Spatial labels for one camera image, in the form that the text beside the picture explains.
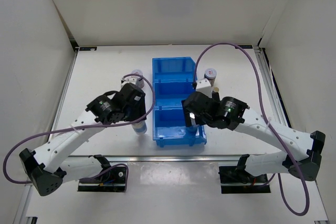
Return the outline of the silver-lid shaker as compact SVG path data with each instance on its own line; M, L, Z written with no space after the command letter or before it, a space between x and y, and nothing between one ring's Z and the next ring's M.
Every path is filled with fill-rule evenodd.
M188 127L188 130L190 132L196 132L196 131L200 131L202 129L202 126L201 125L195 125L193 123L193 119L196 117L196 115L194 113L191 113L190 112L190 117L191 117L191 121L192 121L192 126L191 127Z
M145 121L140 121L138 123L132 124L132 128L138 135L143 135L147 132L147 126Z

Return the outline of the yellow small bottle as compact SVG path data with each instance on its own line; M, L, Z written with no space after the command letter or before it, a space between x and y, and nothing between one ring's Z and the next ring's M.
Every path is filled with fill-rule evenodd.
M218 87L213 87L212 89L212 98L219 102L220 101L220 97L219 97L219 88Z

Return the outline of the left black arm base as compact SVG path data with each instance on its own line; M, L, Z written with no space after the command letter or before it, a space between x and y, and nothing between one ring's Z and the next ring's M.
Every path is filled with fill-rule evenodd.
M112 165L106 174L95 179L81 179L78 192L125 193L127 190L129 168L126 164Z

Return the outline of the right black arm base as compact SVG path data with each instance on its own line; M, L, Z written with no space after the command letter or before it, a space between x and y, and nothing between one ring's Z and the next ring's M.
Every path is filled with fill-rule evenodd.
M235 166L219 167L220 188L222 194L268 194L271 193L266 174L254 177L242 174Z

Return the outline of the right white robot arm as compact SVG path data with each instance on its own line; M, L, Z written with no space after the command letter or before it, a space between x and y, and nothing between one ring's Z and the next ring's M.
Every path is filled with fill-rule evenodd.
M207 125L255 137L279 149L276 153L242 155L234 169L236 177L247 182L267 173L287 173L305 181L314 181L318 175L325 134L306 133L277 122L272 123L251 109L247 103L233 97L211 97L193 92L182 101L187 127Z

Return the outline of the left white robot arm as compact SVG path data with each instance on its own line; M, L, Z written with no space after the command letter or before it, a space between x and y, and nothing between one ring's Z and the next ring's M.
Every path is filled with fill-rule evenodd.
M68 132L57 134L32 151L27 148L21 151L19 157L24 170L39 195L50 195L63 183L73 180L102 184L112 181L112 167L104 156L91 155L72 161L69 155L106 126L144 119L145 113L145 93L127 83L120 91L106 92L91 101Z

